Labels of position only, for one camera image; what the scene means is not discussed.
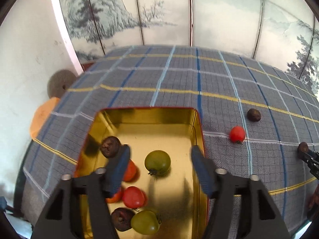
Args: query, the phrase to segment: white wall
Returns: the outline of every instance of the white wall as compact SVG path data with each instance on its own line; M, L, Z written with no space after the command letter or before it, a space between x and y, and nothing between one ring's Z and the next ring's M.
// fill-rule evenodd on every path
M0 26L0 194L10 205L33 114L60 69L76 74L51 0L17 0Z

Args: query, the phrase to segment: red tomato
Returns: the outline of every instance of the red tomato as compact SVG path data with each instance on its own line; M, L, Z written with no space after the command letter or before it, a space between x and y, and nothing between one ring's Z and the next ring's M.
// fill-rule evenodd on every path
M123 187L121 186L119 192L116 193L116 194L114 194L114 196L113 196L112 198L110 198L110 199L105 199L105 200L106 200L106 203L111 204L111 203L115 203L115 202L120 201L121 198L122 198L123 192L124 192L124 189L123 189Z
M138 187L130 186L124 191L122 200L124 205L134 209L143 207L147 202L147 196Z
M242 144L246 137L245 130L240 126L235 126L229 133L229 139L233 143Z
M129 164L127 165L127 169L124 173L124 177L123 177L123 181L124 182L129 182L130 180L132 180L137 172L137 167L134 164L134 162L132 160L129 161Z

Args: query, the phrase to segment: orange tomato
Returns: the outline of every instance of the orange tomato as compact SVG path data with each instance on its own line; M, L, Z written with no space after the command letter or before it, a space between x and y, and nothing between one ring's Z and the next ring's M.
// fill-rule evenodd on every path
M111 204L111 203L115 203L115 202L120 201L120 200L122 199L123 191L124 191L124 189L123 189L123 187L121 186L119 192L116 193L116 194L114 194L114 196L113 196L112 198L110 198L110 199L105 199L105 200L106 200L106 203Z
M137 170L138 169L136 165L134 164L134 162L130 160L129 164L127 165L127 169L124 173L123 181L125 182L131 181L135 177Z

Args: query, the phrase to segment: wall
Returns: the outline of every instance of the wall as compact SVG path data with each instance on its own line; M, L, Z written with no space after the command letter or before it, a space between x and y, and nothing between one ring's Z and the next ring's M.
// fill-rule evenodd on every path
M60 0L60 3L81 62L102 57L118 46L190 45L193 4L193 46L232 52L275 66L300 77L319 95L316 56L319 31L315 28L312 39L314 15L304 0ZM309 58L313 60L307 63L312 40Z
M17 0L0 26L0 194L10 205L33 114L60 69L77 73L51 0Z

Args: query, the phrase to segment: painted panel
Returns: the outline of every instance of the painted panel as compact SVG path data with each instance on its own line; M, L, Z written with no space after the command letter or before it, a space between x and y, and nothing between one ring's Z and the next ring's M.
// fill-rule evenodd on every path
M189 45L189 0L138 0L145 44Z
M313 13L304 0L265 0L256 60L286 71L311 42Z
M105 53L142 45L136 0L90 0Z
M302 67L304 66L304 64L301 64L301 61L307 57L309 49L310 43L304 42L302 50L298 51L299 61L293 64L289 69L292 74L300 75ZM315 19L315 31L311 52L300 80L309 85L307 88L311 88L314 95L319 98L319 22L317 19Z
M194 46L251 57L261 0L194 0Z
M60 0L60 5L79 61L83 63L104 56L89 0Z

